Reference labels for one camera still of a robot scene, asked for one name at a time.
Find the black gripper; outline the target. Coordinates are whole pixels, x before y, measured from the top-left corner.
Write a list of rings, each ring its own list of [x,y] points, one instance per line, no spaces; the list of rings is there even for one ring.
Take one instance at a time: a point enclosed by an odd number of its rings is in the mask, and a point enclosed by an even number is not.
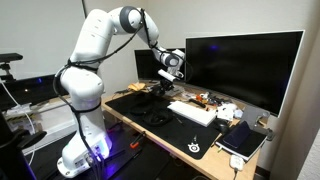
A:
[[[166,92],[170,91],[170,90],[172,90],[174,88],[173,82],[171,82],[171,81],[169,81],[167,79],[161,79],[160,80],[160,86],[162,86],[166,90]]]

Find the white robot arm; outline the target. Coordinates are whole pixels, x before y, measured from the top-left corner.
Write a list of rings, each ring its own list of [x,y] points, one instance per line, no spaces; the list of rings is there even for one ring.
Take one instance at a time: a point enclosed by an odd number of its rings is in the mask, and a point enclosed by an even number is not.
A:
[[[96,177],[103,176],[102,167],[112,148],[101,110],[104,85],[97,75],[99,65],[111,57],[108,51],[114,35],[139,36],[152,50],[155,59],[167,67],[159,75],[173,82],[183,74],[180,67],[185,54],[179,49],[169,51],[158,43],[159,31],[142,8],[124,6],[110,12],[92,10],[84,21],[75,49],[54,79],[70,95],[67,103],[78,129],[62,150],[57,168],[66,178],[74,178],[88,169]]]

